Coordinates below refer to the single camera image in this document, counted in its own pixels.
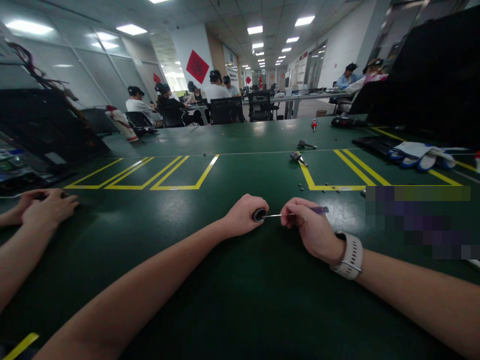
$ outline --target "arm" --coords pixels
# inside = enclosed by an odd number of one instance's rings
[[[77,196],[62,199],[62,193],[61,189],[41,189],[22,195],[19,205],[28,203],[18,218],[23,218],[23,225],[0,247],[0,314],[37,266],[58,225],[78,205]],[[34,200],[42,194],[48,194],[48,198],[42,203]],[[12,220],[9,225],[16,225]]]
[[[74,315],[40,350],[41,359],[117,359],[192,271],[220,242],[262,223],[252,220],[261,197],[244,195],[214,223],[122,276]]]
[[[344,258],[345,242],[325,215],[309,209],[317,206],[293,198],[281,211],[281,224],[297,226],[308,252],[336,266]],[[289,212],[296,216],[286,216]],[[480,358],[480,286],[366,249],[355,281],[462,356]]]

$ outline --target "black chair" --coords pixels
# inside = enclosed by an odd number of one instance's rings
[[[273,120],[270,91],[256,91],[248,94],[250,122]]]
[[[149,118],[143,113],[139,111],[127,111],[125,113],[126,118],[131,123],[133,131],[138,134],[153,134],[156,133],[157,130],[154,128],[152,123],[150,122]]]
[[[212,99],[210,101],[212,125],[242,123],[244,120],[240,96]]]

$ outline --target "cap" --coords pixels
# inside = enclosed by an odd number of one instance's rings
[[[135,96],[137,94],[145,96],[145,93],[142,90],[140,90],[138,86],[129,86],[128,93],[130,94],[130,96]]]
[[[358,68],[357,64],[354,64],[353,62],[351,62],[346,66],[345,70],[355,71],[356,68]]]

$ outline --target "person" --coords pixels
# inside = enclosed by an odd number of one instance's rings
[[[345,68],[345,72],[343,73],[343,75],[340,76],[336,81],[336,86],[338,86],[339,88],[345,88],[351,83],[354,83],[363,78],[362,75],[354,74],[356,68],[358,68],[358,66],[353,62],[348,64]]]
[[[207,98],[207,95],[205,95],[205,91],[196,87],[193,81],[189,81],[187,87],[188,91],[190,92],[190,96],[187,100],[189,104],[196,104],[200,100]]]
[[[0,246],[0,314],[37,266],[60,223],[78,205],[78,197],[66,196],[62,189],[37,189],[24,192],[15,207],[0,215],[0,228],[20,225]]]
[[[298,228],[312,256],[370,290],[462,356],[480,358],[480,286],[367,249],[361,255],[361,241],[348,234],[343,235],[346,241],[337,237],[325,213],[315,213],[314,207],[318,205],[294,197],[280,212],[281,225]],[[215,246],[263,224],[252,220],[259,208],[268,212],[269,205],[261,197],[245,194],[223,218],[129,271],[67,321],[35,360],[120,357]],[[353,254],[361,267],[356,277],[342,270],[342,261],[350,261]],[[345,280],[344,286],[352,285]]]
[[[162,122],[156,114],[157,111],[155,110],[155,104],[152,103],[148,106],[142,101],[145,93],[140,90],[138,86],[129,86],[128,93],[130,94],[130,98],[125,103],[127,111],[143,113],[154,128],[159,128],[162,125]]]
[[[220,74],[220,71],[210,71],[210,85],[205,88],[205,95],[209,103],[212,101],[212,99],[231,97],[227,88],[222,86],[222,75]]]
[[[232,97],[240,96],[239,90],[236,86],[232,85],[232,81],[230,80],[230,76],[223,77],[223,83],[225,84],[226,90]]]
[[[170,91],[170,86],[159,82],[155,86],[155,89],[158,93],[160,93],[157,99],[156,106],[158,108],[158,111],[164,118],[163,121],[165,123],[167,121],[177,123],[177,125],[166,126],[167,128],[180,128],[183,127],[184,124],[188,126],[192,123],[198,123],[203,125],[204,122],[202,121],[202,114],[200,114],[200,111],[195,110],[193,112],[193,115],[189,115],[188,112],[184,112],[181,110],[188,110],[190,108],[189,104],[182,104],[177,99],[171,97],[172,92]]]

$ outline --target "table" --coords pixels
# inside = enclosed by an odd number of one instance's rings
[[[104,137],[111,152],[79,166],[75,177],[60,184],[79,195],[81,205],[0,316],[0,339],[18,342],[36,332],[40,339],[34,347],[41,346],[109,284],[222,217],[245,193],[264,197],[272,214],[292,197],[315,201],[329,208],[335,230],[358,236],[365,248],[479,284],[479,272],[466,261],[433,261],[428,247],[405,245],[401,232],[365,221],[367,202],[361,191],[331,188],[364,188],[350,164],[377,185],[372,172],[396,185],[448,185],[441,177],[476,189],[479,185],[451,171],[437,169],[438,177],[399,169],[351,142],[382,132],[407,135],[382,128],[332,128],[331,116],[317,120],[315,134],[312,118],[306,118],[167,128],[135,143],[119,134]],[[318,146],[300,150],[309,163],[311,185],[289,157],[300,139]],[[183,160],[168,177],[166,172],[158,175]],[[463,166],[457,170],[480,179]],[[471,193],[478,201],[479,192]],[[3,200],[0,209],[16,202]],[[14,230],[0,232],[0,243]],[[281,227],[277,218],[219,245],[124,356],[193,359],[203,354],[213,359],[349,359],[352,354],[355,359],[460,359],[382,300],[310,256],[298,232]]]

